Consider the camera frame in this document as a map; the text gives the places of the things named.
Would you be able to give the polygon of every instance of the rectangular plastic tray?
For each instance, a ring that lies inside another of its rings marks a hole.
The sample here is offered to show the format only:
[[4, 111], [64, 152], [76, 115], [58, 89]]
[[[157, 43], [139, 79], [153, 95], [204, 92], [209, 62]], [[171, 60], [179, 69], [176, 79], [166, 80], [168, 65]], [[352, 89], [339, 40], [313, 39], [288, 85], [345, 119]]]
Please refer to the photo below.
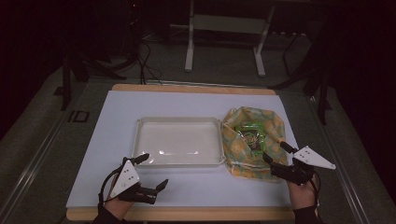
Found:
[[220, 125], [216, 118], [142, 118], [133, 157], [149, 154], [139, 166], [220, 165], [225, 161]]

